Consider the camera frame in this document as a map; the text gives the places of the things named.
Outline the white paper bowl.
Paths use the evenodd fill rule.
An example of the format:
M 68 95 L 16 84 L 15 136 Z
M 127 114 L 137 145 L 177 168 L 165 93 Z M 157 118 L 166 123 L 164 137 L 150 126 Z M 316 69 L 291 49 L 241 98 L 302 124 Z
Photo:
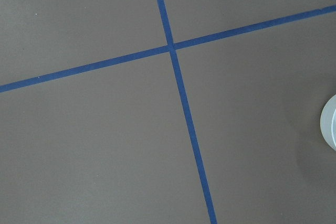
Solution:
M 336 95 L 331 97 L 322 109 L 320 130 L 325 142 L 335 151 L 335 102 Z

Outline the blue tape line crosswise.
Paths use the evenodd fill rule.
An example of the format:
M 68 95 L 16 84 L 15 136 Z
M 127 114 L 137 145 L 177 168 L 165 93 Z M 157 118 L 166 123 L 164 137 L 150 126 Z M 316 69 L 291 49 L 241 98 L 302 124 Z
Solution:
M 229 38 L 229 37 L 234 37 L 234 36 L 238 36 L 238 35 L 245 34 L 245 33 L 250 33 L 252 31 L 266 29 L 269 27 L 274 27 L 274 26 L 278 26 L 278 25 L 282 25 L 286 23 L 296 22 L 298 20 L 303 20 L 303 19 L 325 15 L 329 13 L 334 13 L 334 12 L 335 12 L 335 5 L 331 5 L 331 6 L 327 6 L 324 8 L 314 9 L 314 10 L 310 10 L 310 11 L 306 11 L 306 12 L 302 12 L 298 14 L 293 14 L 293 15 L 289 15 L 285 17 L 267 20 L 267 21 L 252 24 L 252 25 L 247 25 L 247 26 L 243 26 L 239 28 L 221 31 L 221 32 L 206 35 L 206 36 L 184 40 L 184 41 L 175 43 L 174 49 L 184 49 L 187 47 L 205 44 L 208 42 L 212 42 L 212 41 L 216 41 L 216 40 L 220 40 L 224 38 Z M 66 69 L 62 71 L 48 73 L 48 74 L 44 74 L 41 76 L 1 85 L 1 92 L 7 92 L 7 91 L 15 90 L 15 89 L 33 86 L 33 85 L 40 84 L 43 82 L 57 80 L 57 79 L 81 74 L 84 72 L 94 71 L 97 69 L 110 67 L 110 66 L 121 64 L 121 63 L 133 61 L 133 60 L 138 60 L 142 58 L 159 55 L 165 52 L 169 52 L 168 46 L 156 47 L 156 48 L 148 49 L 145 51 L 139 51 L 139 52 L 135 52 L 135 53 L 124 55 L 124 56 L 119 56 L 119 57 L 110 58 L 110 59 L 103 60 L 103 61 L 90 63 L 87 65 L 82 65 L 82 66 L 78 66 L 78 67 L 74 67 L 74 68 L 70 68 L 70 69 Z

